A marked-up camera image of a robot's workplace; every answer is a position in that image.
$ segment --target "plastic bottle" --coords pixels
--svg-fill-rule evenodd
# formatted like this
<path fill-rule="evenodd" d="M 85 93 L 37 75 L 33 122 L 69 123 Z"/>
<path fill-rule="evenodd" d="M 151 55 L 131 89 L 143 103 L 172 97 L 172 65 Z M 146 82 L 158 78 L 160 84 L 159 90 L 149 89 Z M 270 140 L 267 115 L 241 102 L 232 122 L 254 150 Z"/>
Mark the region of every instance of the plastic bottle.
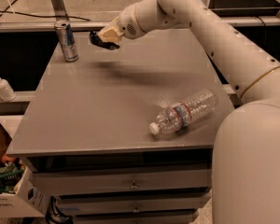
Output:
<path fill-rule="evenodd" d="M 2 78 L 0 78 L 0 97 L 4 101 L 12 101 L 16 98 L 16 93 L 12 90 L 8 81 Z"/>
<path fill-rule="evenodd" d="M 174 133 L 194 120 L 212 112 L 218 103 L 217 95 L 210 90 L 192 94 L 182 102 L 172 104 L 157 116 L 157 121 L 149 125 L 153 134 Z"/>

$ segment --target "gray tabletop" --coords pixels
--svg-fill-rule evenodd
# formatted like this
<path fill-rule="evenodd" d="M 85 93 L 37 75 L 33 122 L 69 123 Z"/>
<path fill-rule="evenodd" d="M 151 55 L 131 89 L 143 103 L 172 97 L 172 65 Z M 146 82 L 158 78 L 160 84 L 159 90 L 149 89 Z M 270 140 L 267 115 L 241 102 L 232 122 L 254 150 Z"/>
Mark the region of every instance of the gray tabletop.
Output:
<path fill-rule="evenodd" d="M 75 33 L 79 59 L 67 63 L 58 46 L 8 154 L 19 157 L 140 152 L 211 147 L 233 110 L 203 48 L 189 30 L 155 31 L 123 39 L 109 51 Z M 208 88 L 217 109 L 187 129 L 150 134 L 166 106 Z"/>

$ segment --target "desk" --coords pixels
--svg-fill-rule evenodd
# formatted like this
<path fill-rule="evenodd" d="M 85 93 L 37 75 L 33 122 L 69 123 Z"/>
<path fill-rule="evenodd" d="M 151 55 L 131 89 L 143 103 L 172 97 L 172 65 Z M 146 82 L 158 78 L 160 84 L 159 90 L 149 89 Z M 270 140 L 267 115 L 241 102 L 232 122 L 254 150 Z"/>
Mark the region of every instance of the desk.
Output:
<path fill-rule="evenodd" d="M 114 51 L 93 46 L 88 35 L 75 33 L 74 63 L 56 48 L 8 155 L 24 160 L 35 185 L 58 197 L 65 213 L 95 215 L 77 223 L 131 223 L 131 215 L 145 223 L 168 215 L 170 223 L 194 217 L 211 187 L 217 129 L 233 110 L 203 48 L 185 29 L 123 39 Z M 149 132 L 162 108 L 204 88 L 219 99 L 212 114 L 179 133 Z M 187 202 L 180 202 L 182 196 Z M 176 207 L 162 204 L 174 197 Z M 107 200 L 127 205 L 115 208 L 117 202 Z M 134 212 L 139 205 L 141 212 Z"/>

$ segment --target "soda can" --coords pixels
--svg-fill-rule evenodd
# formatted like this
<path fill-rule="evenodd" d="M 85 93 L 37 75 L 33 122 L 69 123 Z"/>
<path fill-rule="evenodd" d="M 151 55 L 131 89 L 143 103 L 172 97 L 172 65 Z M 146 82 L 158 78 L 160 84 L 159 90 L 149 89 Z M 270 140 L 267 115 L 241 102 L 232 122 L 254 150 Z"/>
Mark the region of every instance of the soda can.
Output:
<path fill-rule="evenodd" d="M 69 21 L 56 21 L 54 27 L 63 50 L 64 59 L 70 63 L 76 61 L 78 59 L 77 48 Z"/>

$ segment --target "drawer knob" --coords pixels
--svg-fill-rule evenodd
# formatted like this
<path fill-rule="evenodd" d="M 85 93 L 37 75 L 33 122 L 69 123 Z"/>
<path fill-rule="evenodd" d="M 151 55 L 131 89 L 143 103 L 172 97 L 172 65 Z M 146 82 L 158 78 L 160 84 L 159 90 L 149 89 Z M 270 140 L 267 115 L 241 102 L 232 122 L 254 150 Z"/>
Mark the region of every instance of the drawer knob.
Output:
<path fill-rule="evenodd" d="M 134 213 L 140 213 L 140 210 L 138 209 L 138 206 L 137 206 L 137 205 L 134 207 L 133 212 L 134 212 Z"/>
<path fill-rule="evenodd" d="M 138 190 L 139 187 L 138 185 L 136 184 L 136 181 L 132 181 L 132 184 L 130 185 L 130 190 Z"/>

